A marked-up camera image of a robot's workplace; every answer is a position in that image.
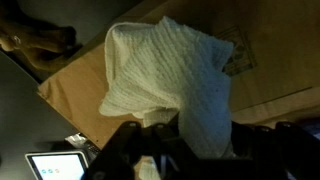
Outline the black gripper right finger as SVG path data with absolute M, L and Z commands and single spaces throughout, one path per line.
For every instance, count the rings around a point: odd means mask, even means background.
M 253 165 L 254 180 L 320 180 L 320 141 L 295 123 L 233 122 L 231 139 L 234 153 Z

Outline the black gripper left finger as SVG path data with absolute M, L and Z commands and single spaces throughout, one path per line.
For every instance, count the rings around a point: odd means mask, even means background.
M 175 162 L 166 137 L 179 135 L 176 124 L 123 123 L 85 170 L 84 180 L 134 180 L 135 166 L 143 156 L 152 158 L 160 180 L 183 180 L 186 174 Z

